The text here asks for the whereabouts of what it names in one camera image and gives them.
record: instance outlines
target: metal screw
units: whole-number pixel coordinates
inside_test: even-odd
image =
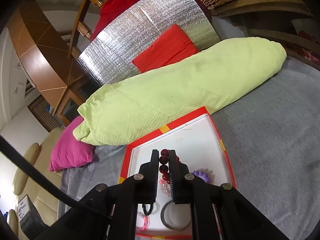
[[[223,183],[222,187],[225,190],[231,190],[232,189],[232,185],[230,183]]]
[[[106,185],[105,184],[98,184],[97,186],[96,186],[96,190],[97,191],[104,191],[105,189],[106,189]]]
[[[134,178],[135,180],[142,180],[143,177],[144,177],[144,176],[143,176],[142,174],[139,174],[139,173],[133,176],[133,178]]]
[[[189,174],[184,175],[184,178],[186,180],[193,180],[195,178],[195,176],[189,173]]]

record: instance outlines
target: green pillow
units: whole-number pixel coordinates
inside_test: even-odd
[[[92,145],[124,145],[205,106],[210,114],[277,73],[286,52],[262,38],[221,41],[178,63],[104,85],[78,112],[73,131]]]

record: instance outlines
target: yellow stripe on box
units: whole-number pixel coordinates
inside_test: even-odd
[[[220,143],[220,146],[221,146],[222,151],[224,152],[226,149],[225,149],[225,147],[224,147],[223,142],[222,142],[221,139],[219,139],[219,143]]]
[[[164,126],[160,127],[159,130],[160,130],[162,133],[166,133],[166,132],[169,132],[169,131],[170,131],[170,128],[169,128],[167,125],[164,125]]]
[[[124,180],[125,180],[125,178],[120,177],[120,178],[119,178],[119,184],[121,184],[122,182],[124,182]]]

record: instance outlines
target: pillow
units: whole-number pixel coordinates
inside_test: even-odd
[[[94,147],[77,141],[72,134],[74,128],[83,120],[79,115],[63,130],[51,153],[50,171],[80,167],[92,162]]]
[[[262,38],[221,41],[178,63],[99,88],[73,131],[94,145],[124,145],[205,106],[210,114],[277,73],[286,52]]]
[[[156,41],[137,57],[132,63],[141,73],[182,61],[200,52],[177,25],[172,25]]]

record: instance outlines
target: white label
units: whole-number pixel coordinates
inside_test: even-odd
[[[28,195],[25,195],[25,197],[20,200],[18,203],[18,217],[19,217],[19,222],[23,217],[30,211],[29,208],[29,203],[28,203]]]

